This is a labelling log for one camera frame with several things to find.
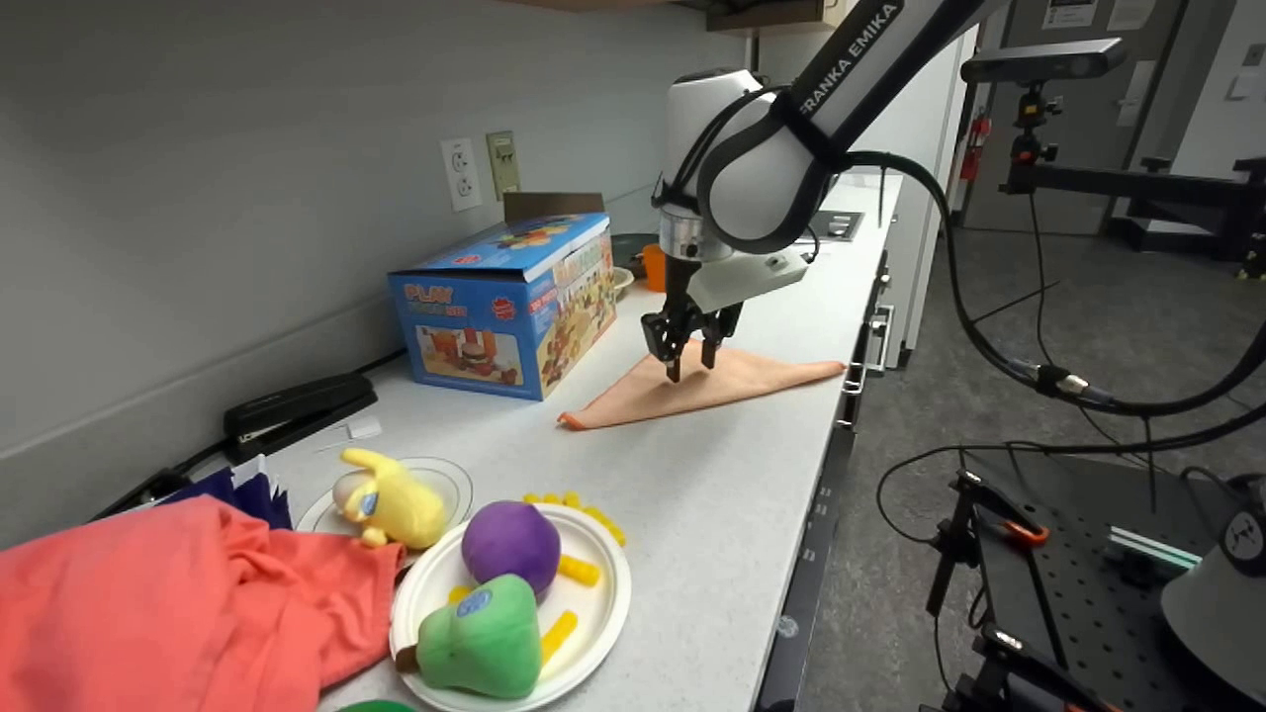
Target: red cloth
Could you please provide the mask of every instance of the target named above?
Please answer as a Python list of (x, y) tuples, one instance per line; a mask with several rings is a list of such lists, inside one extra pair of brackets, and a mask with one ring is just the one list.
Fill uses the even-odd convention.
[(4, 550), (0, 709), (307, 712), (389, 655), (397, 562), (215, 500)]

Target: plate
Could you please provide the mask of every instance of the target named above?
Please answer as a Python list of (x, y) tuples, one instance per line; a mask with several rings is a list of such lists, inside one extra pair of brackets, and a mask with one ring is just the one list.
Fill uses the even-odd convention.
[[(475, 483), (461, 467), (446, 461), (397, 461), (397, 462), (405, 462), (418, 483), (426, 483), (443, 500), (446, 531), (471, 519)], [(324, 500), (318, 500), (303, 511), (298, 531), (359, 539), (359, 531), (336, 516), (334, 491), (324, 491)]]
[[(443, 712), (512, 712), (512, 709), (541, 709), (583, 681), (597, 672), (606, 655), (620, 640), (630, 605), (632, 605), (632, 572), (624, 550), (589, 519), (566, 508), (538, 508), (560, 539), (560, 556), (585, 558), (600, 565), (600, 582), (595, 589), (554, 579), (548, 597), (538, 611), (541, 634), (559, 620), (559, 612), (574, 611), (577, 628), (541, 670), (538, 688), (526, 699), (485, 699), (471, 692), (431, 688), (422, 677), (405, 672), (405, 688), (417, 692), (422, 706)], [(418, 640), (418, 627), (426, 612), (446, 605), (456, 586), (475, 586), (461, 562), (461, 535), (446, 531), (426, 558), (418, 558), (405, 586), (397, 589), (390, 605), (390, 657)]]

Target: countertop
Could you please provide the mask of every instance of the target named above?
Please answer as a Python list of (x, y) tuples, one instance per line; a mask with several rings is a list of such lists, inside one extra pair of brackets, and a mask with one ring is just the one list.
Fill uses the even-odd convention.
[[(865, 321), (873, 270), (899, 202), (899, 179), (848, 175), (823, 209), (860, 209), (849, 243), (823, 243), (811, 272), (745, 305), (728, 345), (783, 359), (848, 359)], [(618, 326), (583, 358), (546, 403), (422, 387), (405, 366), (380, 367), (380, 403), (277, 452), (298, 519), (330, 496), (352, 438), (389, 456), (436, 456), (471, 473), (475, 508), (526, 491), (577, 491), (630, 531), (632, 612), (608, 663), (554, 709), (753, 709), (798, 531), (817, 479), (844, 379), (613, 430), (559, 430), (641, 358), (632, 291)], [(390, 665), (334, 688), (319, 709), (407, 696)]]

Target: wall outlet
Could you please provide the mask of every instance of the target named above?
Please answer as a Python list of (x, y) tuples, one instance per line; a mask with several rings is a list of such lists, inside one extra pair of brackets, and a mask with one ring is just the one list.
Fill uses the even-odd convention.
[(521, 191), (514, 131), (490, 131), (484, 142), (485, 142), (490, 191), (502, 202), (505, 194)]
[(471, 140), (446, 140), (446, 142), (440, 142), (440, 154), (443, 154), (450, 208), (456, 209), (479, 209), (484, 208), (484, 191), (479, 191), (475, 142)]

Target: floor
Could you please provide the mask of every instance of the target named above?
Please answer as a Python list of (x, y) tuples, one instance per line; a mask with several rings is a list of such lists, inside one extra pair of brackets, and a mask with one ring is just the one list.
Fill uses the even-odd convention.
[[(1236, 280), (1232, 267), (1134, 254), (1109, 239), (1044, 243), (1047, 353), (1133, 400), (1166, 400), (1222, 378), (1266, 317), (1266, 284)], [(967, 235), (960, 278), (972, 309), (1001, 305), (1036, 280), (1031, 243), (1018, 235)], [(1036, 309), (1014, 309), (986, 326), (1018, 358), (1036, 359)], [(1154, 423), (1154, 436), (1218, 423), (1266, 400), (1266, 367), (1236, 396), (1183, 423)], [(1109, 436), (1134, 438), (1134, 420), (1104, 420)], [(941, 444), (1104, 444), (1076, 411), (1040, 400), (998, 378), (960, 336), (948, 305), (948, 278), (936, 267), (922, 326), (922, 345), (901, 374), (869, 379), (860, 420), (860, 444), (848, 475), (848, 511), (827, 562), (817, 627), (804, 709), (918, 709), (941, 706), (944, 688), (934, 663), (934, 620), (922, 612), (934, 579), (934, 550), (901, 544), (873, 511), (878, 475)], [(1197, 462), (1218, 475), (1266, 473), (1266, 423), (1225, 436), (1197, 452), (1166, 452), (1160, 467)], [(890, 516), (934, 535), (948, 516), (948, 461), (930, 461), (890, 489)], [(972, 574), (959, 574), (941, 649), (959, 681), (976, 670), (970, 655), (967, 605), (976, 593)]]

